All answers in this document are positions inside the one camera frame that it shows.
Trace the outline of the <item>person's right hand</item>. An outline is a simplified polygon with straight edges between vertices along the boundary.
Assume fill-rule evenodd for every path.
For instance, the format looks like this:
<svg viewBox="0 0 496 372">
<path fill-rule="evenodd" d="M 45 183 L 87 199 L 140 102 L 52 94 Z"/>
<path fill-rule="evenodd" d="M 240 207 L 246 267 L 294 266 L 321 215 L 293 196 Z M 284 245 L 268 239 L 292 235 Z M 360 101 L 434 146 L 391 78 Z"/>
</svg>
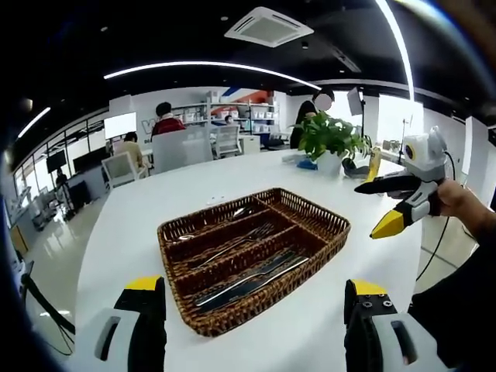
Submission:
<svg viewBox="0 0 496 372">
<path fill-rule="evenodd" d="M 440 200 L 440 214 L 462 218 L 470 207 L 474 194 L 454 180 L 446 179 L 437 190 Z"/>
</svg>

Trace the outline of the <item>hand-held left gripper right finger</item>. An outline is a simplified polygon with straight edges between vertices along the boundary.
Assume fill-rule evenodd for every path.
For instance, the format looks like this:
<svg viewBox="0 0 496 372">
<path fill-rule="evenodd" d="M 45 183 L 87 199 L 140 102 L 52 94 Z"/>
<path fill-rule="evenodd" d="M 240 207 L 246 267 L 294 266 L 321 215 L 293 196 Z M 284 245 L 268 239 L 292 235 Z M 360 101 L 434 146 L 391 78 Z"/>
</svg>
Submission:
<svg viewBox="0 0 496 372">
<path fill-rule="evenodd" d="M 382 287 L 362 280 L 345 286 L 346 369 L 367 372 L 450 371 L 435 339 Z"/>
</svg>

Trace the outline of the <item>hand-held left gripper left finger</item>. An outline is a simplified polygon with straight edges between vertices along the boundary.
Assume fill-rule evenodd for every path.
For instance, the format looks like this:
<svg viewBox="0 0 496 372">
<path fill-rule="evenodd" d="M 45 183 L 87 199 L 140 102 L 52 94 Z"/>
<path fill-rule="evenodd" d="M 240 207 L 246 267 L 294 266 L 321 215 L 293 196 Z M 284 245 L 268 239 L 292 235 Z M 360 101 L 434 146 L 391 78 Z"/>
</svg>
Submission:
<svg viewBox="0 0 496 372">
<path fill-rule="evenodd" d="M 77 331 L 66 371 L 163 371 L 167 334 L 165 283 L 160 275 L 127 284 L 111 308 Z"/>
</svg>

